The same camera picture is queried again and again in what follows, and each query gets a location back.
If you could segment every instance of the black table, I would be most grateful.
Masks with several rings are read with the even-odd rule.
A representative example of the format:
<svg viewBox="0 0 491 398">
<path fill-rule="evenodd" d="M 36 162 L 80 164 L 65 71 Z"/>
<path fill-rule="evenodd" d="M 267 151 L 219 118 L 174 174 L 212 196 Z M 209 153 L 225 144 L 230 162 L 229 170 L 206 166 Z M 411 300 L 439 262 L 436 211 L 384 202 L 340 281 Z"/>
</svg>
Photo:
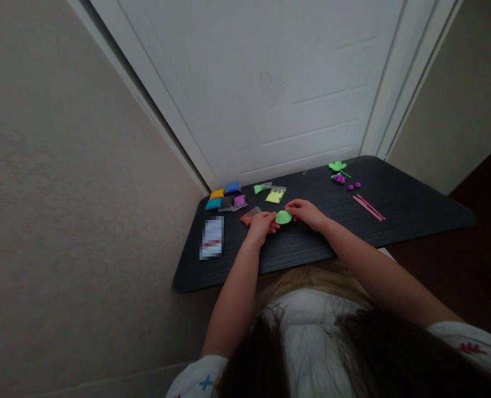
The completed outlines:
<svg viewBox="0 0 491 398">
<path fill-rule="evenodd" d="M 344 171 L 353 177 L 346 178 L 345 185 L 331 180 L 333 172 L 327 165 L 272 179 L 273 185 L 288 188 L 279 205 L 265 201 L 269 190 L 255 195 L 253 185 L 242 188 L 248 206 L 234 213 L 205 211 L 208 196 L 201 200 L 177 266 L 174 289 L 187 293 L 225 282 L 248 231 L 239 218 L 255 206 L 273 212 L 283 210 L 292 199 L 309 200 L 325 215 L 376 248 L 468 227 L 476 221 L 466 207 L 383 160 L 361 156 L 344 163 L 347 163 Z M 362 187 L 349 192 L 347 186 L 356 181 Z M 357 193 L 387 219 L 379 222 L 373 217 L 352 198 Z M 201 235 L 205 220 L 211 216 L 225 217 L 223 255 L 200 260 Z M 282 225 L 275 235 L 267 236 L 260 251 L 259 273 L 335 257 L 321 234 L 302 222 L 290 222 Z"/>
</svg>

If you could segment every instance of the wall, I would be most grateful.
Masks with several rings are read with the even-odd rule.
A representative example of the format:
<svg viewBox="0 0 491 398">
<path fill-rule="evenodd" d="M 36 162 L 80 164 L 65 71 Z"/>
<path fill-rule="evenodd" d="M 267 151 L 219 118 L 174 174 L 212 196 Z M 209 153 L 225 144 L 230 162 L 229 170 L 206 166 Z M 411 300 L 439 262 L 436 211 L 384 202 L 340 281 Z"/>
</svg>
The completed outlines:
<svg viewBox="0 0 491 398">
<path fill-rule="evenodd" d="M 449 194 L 491 153 L 491 1 L 466 0 L 388 162 Z"/>
<path fill-rule="evenodd" d="M 202 196 L 67 3 L 0 0 L 0 396 L 195 359 Z"/>
</svg>

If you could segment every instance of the door frame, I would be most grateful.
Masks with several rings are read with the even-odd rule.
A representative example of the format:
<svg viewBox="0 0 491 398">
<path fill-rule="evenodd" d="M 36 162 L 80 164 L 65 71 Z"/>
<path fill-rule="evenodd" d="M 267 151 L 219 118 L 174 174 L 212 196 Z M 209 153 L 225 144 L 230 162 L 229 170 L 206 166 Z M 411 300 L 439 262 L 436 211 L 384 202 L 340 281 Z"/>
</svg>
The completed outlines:
<svg viewBox="0 0 491 398">
<path fill-rule="evenodd" d="M 96 30 L 96 26 L 89 26 L 93 22 L 88 16 L 83 15 L 86 11 L 80 4 L 86 1 L 91 3 L 102 19 L 190 159 L 184 159 L 181 148 L 177 147 L 173 138 L 168 136 L 166 142 L 178 157 L 183 157 L 181 161 L 185 167 L 189 160 L 194 164 L 210 189 L 220 188 L 216 175 L 197 145 L 120 4 L 116 0 L 69 0 L 91 33 Z M 462 0 L 435 0 L 433 3 L 428 0 L 404 0 L 400 24 L 393 38 L 359 152 L 361 155 L 375 155 L 385 159 L 390 152 L 461 3 Z M 93 36 L 106 54 L 111 51 L 111 48 L 107 48 L 109 44 L 106 40 L 99 40 L 96 34 Z M 113 62 L 113 66 L 122 77 L 126 74 L 125 70 L 119 70 L 119 68 L 124 69 L 121 64 L 116 65 Z M 149 104 L 143 103 L 140 93 L 134 92 L 138 90 L 134 85 L 128 84 L 128 87 L 144 108 L 147 110 L 152 108 Z M 164 127 L 161 127 L 161 133 L 166 135 L 163 132 Z"/>
</svg>

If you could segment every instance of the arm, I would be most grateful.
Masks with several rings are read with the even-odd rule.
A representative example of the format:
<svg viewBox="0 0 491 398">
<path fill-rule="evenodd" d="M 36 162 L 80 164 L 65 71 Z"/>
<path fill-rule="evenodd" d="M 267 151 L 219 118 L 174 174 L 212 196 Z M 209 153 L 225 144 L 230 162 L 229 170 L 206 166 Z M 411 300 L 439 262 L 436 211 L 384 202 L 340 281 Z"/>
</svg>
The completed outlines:
<svg viewBox="0 0 491 398">
<path fill-rule="evenodd" d="M 275 213 L 263 212 L 253 217 L 247 237 L 212 310 L 201 357 L 220 355 L 229 358 L 249 333 L 260 248 L 266 235 L 280 228 L 274 220 Z"/>
<path fill-rule="evenodd" d="M 300 219 L 320 232 L 367 293 L 389 312 L 423 328 L 439 321 L 464 322 L 402 266 L 326 217 L 312 203 L 293 200 L 286 211 L 295 221 Z"/>
</svg>

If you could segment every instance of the door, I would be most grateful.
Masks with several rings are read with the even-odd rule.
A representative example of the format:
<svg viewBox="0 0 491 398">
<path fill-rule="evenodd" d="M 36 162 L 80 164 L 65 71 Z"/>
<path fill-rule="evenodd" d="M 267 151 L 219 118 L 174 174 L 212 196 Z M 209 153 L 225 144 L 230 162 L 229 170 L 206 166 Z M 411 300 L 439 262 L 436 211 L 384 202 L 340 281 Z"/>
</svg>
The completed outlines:
<svg viewBox="0 0 491 398">
<path fill-rule="evenodd" d="M 357 156 L 403 9 L 402 0 L 118 2 L 220 186 Z"/>
</svg>

